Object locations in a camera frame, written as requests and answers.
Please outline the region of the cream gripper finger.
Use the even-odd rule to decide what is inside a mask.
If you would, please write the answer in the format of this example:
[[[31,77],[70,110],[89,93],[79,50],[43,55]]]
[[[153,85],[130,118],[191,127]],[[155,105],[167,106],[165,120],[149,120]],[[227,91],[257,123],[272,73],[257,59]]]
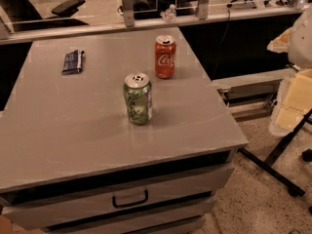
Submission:
[[[270,134],[275,137],[285,137],[294,131],[311,109],[312,70],[304,69],[281,81],[277,104],[273,108],[270,119]]]
[[[289,48],[290,35],[291,29],[288,28],[268,44],[267,50],[277,54],[286,53]]]

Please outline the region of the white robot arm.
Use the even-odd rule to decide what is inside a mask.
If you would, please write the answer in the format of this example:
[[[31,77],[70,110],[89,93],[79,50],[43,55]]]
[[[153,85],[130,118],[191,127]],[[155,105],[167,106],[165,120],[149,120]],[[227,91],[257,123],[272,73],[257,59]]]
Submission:
[[[312,8],[306,9],[267,49],[287,53],[289,62],[299,68],[295,75],[281,81],[270,118],[269,132],[284,137],[312,109]]]

